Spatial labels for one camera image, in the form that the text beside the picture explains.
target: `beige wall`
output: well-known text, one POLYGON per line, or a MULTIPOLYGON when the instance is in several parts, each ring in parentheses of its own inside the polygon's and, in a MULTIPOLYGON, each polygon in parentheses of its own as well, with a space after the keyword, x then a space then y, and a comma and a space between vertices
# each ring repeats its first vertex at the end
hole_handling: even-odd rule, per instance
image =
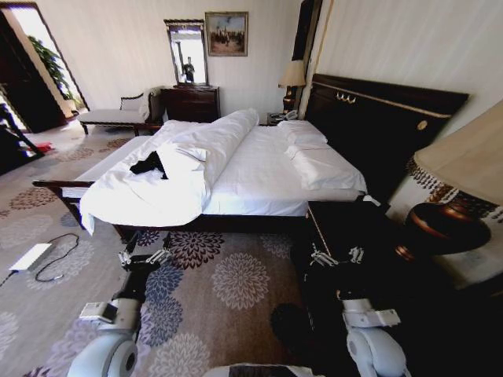
MULTIPOLYGON (((446 126, 446 135, 503 98, 502 20, 501 0, 325 0, 310 75, 319 52, 316 73, 470 93, 469 103, 446 126)), ((402 220, 426 196, 407 180, 388 214, 402 220)), ((443 259, 460 285, 503 270, 503 225, 489 225, 493 239, 487 245, 443 259)))
POLYGON ((17 18, 8 9, 2 9, 2 12, 6 16, 7 22, 9 22, 10 27, 16 33, 17 38, 21 42, 21 45, 23 45, 24 49, 26 50, 26 52, 27 52, 28 56, 30 57, 31 61, 33 62, 34 66, 39 71, 39 74, 42 77, 42 80, 44 80, 44 83, 47 85, 47 88, 49 89, 49 91, 53 95, 54 99, 57 102, 57 105, 60 107, 64 116, 66 118, 71 118, 73 116, 72 110, 68 107, 66 102, 64 102, 63 96, 61 95, 59 89, 57 88, 56 84, 54 83, 54 80, 50 77, 50 74, 47 71, 46 66, 44 65, 44 63, 40 59, 39 55, 35 51, 35 47, 33 47, 30 40, 25 35, 23 29, 19 25, 19 22, 17 22, 17 18))
POLYGON ((209 57, 222 114, 282 109, 277 82, 292 57, 300 0, 37 0, 91 109, 176 79, 163 19, 204 19, 207 11, 248 11, 248 57, 209 57))

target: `mirror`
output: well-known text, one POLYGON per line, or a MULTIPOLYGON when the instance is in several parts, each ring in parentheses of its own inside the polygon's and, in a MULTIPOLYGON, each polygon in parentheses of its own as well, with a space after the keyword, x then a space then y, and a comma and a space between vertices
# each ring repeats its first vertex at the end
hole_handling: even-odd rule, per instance
POLYGON ((164 20, 179 85, 207 85, 203 20, 164 20))

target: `dresser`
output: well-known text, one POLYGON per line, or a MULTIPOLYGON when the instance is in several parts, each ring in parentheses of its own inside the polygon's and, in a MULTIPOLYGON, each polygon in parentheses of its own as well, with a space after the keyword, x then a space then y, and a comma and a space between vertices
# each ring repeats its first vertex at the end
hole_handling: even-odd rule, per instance
POLYGON ((169 119, 211 123, 220 118, 217 86, 178 86, 165 89, 162 91, 161 101, 169 119))

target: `floor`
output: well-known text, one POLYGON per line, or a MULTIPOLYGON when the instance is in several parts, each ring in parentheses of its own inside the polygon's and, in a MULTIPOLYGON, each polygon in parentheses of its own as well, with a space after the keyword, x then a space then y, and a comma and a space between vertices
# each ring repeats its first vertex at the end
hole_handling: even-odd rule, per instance
MULTIPOLYGON (((109 224, 93 237, 77 226, 60 201, 33 179, 71 180, 133 137, 132 130, 90 128, 74 121, 29 135, 51 141, 55 151, 0 177, 0 280, 35 243, 72 232, 80 237, 68 257, 35 281, 34 273, 11 276, 0 287, 2 375, 66 376, 70 363, 92 339, 96 326, 78 320, 86 302, 108 301, 125 277, 123 249, 109 224)), ((146 232, 137 251, 152 253, 164 234, 146 232)), ((270 315, 285 302, 300 304, 287 236, 173 232, 174 258, 149 277, 143 305, 136 376, 200 377, 219 365, 292 363, 277 341, 270 315)), ((35 270, 65 254, 74 236, 55 242, 35 270)))

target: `lamp shade tan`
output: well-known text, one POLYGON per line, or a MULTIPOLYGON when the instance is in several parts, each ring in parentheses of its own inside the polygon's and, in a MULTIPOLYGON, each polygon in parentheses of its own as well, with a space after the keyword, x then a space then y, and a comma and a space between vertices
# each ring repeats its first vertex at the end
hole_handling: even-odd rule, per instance
POLYGON ((304 86, 304 62, 302 60, 292 60, 288 63, 286 71, 278 84, 280 88, 286 86, 304 86))
POLYGON ((503 101, 414 159, 443 183, 503 206, 503 101))

